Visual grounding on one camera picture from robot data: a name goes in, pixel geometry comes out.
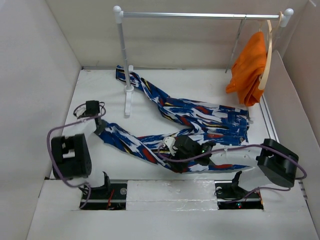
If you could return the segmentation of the blue white red patterned trousers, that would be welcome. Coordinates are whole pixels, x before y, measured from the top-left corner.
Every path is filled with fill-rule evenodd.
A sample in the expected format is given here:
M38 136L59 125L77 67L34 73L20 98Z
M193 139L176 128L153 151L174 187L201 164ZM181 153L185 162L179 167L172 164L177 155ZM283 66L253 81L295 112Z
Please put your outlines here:
M247 141L249 113L247 110L196 101L186 98L172 98L135 72L130 72L130 83L144 92L146 97L156 104L161 116L166 120L185 126L170 137L188 136L199 144L214 142L221 145L240 146ZM168 150L158 147L168 137L167 133L158 135L134 136L116 123L104 121L105 129L98 137L118 150L155 165L160 165L175 173L216 172L243 170L241 164L201 165L196 160L186 163L167 163L159 157L169 155Z

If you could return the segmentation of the grey metal hanger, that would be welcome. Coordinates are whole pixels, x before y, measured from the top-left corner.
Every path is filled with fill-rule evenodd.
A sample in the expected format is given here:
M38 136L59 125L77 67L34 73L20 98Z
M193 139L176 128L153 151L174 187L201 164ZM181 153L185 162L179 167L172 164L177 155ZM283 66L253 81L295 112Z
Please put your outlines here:
M238 45L238 42L239 42L239 38L240 38L240 35L241 35L241 32L242 32L242 29L245 25L245 22L246 22L247 18L245 17L244 19L242 19L240 21L240 24L238 26L238 30L237 30L237 33L236 33L236 37L235 37L235 40L234 40L234 44L233 44L233 48L232 48L232 51L231 51L231 55L229 57L229 61L228 61L228 64L227 64L227 67L225 68L225 71L224 73L226 74L228 72L228 70L231 68L231 65L232 65L232 62L233 62L233 58L234 58L234 54L235 54L235 51L237 49L237 45Z

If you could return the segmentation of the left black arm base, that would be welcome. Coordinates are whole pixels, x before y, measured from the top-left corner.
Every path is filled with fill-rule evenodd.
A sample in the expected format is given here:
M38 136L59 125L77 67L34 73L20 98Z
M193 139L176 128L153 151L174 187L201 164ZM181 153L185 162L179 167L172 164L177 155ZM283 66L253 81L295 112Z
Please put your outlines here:
M95 187L91 190L89 200L81 210L126 210L127 182L113 182L110 186Z

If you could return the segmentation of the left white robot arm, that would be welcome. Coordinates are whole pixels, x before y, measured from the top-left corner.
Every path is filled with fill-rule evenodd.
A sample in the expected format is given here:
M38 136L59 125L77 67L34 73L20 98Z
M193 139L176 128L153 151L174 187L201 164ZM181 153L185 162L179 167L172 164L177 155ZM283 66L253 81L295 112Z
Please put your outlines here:
M74 109L75 122L54 127L47 133L46 146L54 176L70 188L90 187L87 181L71 184L70 180L87 178L91 174L87 140L91 135L98 136L103 132L106 123L102 117L105 114L103 101L88 100Z

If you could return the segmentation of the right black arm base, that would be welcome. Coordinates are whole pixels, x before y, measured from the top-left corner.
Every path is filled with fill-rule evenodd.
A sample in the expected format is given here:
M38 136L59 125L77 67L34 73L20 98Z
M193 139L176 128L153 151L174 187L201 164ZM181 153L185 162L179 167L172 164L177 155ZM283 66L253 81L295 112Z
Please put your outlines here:
M259 193L249 192L231 181L215 181L214 195L218 210L263 210L262 197Z

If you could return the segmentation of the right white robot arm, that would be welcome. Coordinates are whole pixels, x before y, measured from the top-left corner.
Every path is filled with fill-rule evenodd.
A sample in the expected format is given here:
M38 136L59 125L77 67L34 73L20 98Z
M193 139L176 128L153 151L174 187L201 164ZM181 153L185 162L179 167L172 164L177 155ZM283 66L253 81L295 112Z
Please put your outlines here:
M162 159L179 171L189 164L204 171L236 169L231 191L237 197L270 184L285 189L295 185L299 157L273 139L266 138L262 144L233 146L215 141L200 144L181 135L165 137L162 147L169 150L169 157Z

